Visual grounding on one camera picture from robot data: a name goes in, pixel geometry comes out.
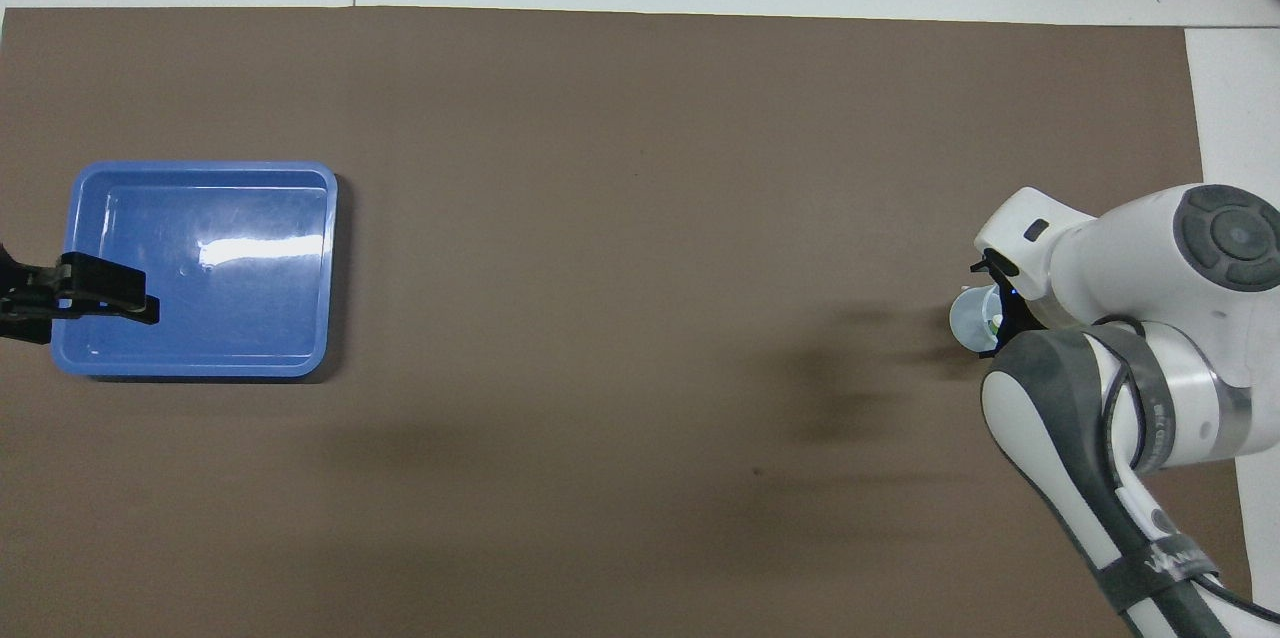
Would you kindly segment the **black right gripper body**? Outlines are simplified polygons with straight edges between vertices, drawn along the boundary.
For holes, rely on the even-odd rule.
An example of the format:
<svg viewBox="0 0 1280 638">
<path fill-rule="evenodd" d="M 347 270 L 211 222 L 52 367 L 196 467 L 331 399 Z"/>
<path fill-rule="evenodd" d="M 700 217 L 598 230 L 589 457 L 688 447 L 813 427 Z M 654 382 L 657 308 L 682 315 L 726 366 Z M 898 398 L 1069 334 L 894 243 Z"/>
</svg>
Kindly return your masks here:
<svg viewBox="0 0 1280 638">
<path fill-rule="evenodd" d="M 1044 331 L 1044 324 L 1033 314 L 1028 301 L 1011 286 L 1000 287 L 1000 338 L 1014 339 L 1028 331 Z"/>
</svg>

